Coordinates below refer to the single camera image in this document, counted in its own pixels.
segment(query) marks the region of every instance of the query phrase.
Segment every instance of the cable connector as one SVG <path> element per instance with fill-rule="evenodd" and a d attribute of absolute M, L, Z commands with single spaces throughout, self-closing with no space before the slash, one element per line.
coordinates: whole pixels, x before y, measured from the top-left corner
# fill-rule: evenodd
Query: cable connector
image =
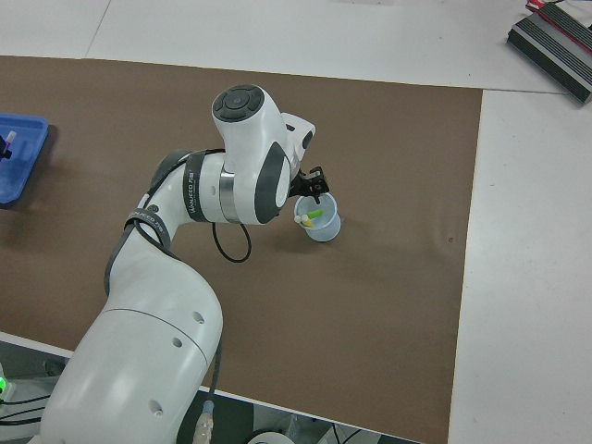
<path fill-rule="evenodd" d="M 214 403 L 206 401 L 203 403 L 203 410 L 195 425 L 195 434 L 193 435 L 193 444 L 209 444 L 212 439 L 212 429 L 214 428 Z"/>

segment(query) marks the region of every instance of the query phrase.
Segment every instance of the green marker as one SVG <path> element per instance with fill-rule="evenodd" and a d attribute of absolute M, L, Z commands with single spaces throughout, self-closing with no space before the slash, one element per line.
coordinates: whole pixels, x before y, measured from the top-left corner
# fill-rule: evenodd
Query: green marker
<path fill-rule="evenodd" d="M 320 217 L 323 215 L 323 210 L 314 210 L 311 211 L 310 213 L 306 213 L 306 215 L 311 218 L 314 219 L 315 217 Z"/>

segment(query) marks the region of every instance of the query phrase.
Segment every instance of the blue tray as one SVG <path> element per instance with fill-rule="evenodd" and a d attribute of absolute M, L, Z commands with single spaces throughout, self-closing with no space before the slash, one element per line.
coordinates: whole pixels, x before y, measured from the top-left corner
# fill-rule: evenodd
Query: blue tray
<path fill-rule="evenodd" d="M 6 139 L 10 131 L 17 137 L 10 145 L 12 156 L 0 159 L 0 204 L 10 204 L 22 194 L 47 137 L 47 120 L 0 113 L 0 135 Z"/>

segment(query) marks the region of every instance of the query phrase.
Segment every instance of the brown table surface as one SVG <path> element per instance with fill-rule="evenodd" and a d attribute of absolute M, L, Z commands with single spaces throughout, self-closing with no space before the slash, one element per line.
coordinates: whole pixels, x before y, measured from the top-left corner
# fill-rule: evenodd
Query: brown table surface
<path fill-rule="evenodd" d="M 222 147 L 210 104 L 256 83 L 315 123 L 303 166 L 323 166 L 344 222 L 315 243 L 290 200 L 250 228 L 242 265 L 222 258 L 208 225 L 179 230 L 173 251 L 222 304 L 219 388 L 446 442 L 480 90 L 15 57 L 0 57 L 0 73 L 0 111 L 52 125 L 22 198 L 0 210 L 1 330 L 75 348 L 156 164 Z M 244 250 L 237 226 L 219 234 Z"/>

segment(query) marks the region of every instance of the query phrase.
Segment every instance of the screw hole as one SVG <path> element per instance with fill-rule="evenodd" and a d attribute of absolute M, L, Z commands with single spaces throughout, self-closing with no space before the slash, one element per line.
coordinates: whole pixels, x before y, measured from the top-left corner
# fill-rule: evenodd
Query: screw hole
<path fill-rule="evenodd" d="M 150 407 L 150 411 L 153 413 L 154 416 L 156 416 L 157 418 L 162 417 L 163 408 L 157 401 L 150 400 L 150 402 L 148 402 L 148 406 Z"/>
<path fill-rule="evenodd" d="M 205 321 L 204 321 L 204 317 L 203 317 L 203 316 L 201 316 L 201 315 L 200 315 L 199 313 L 197 313 L 197 312 L 193 312 L 193 319 L 195 319 L 195 320 L 196 320 L 198 323 L 200 323 L 200 324 L 204 324 L 204 323 L 205 323 Z"/>

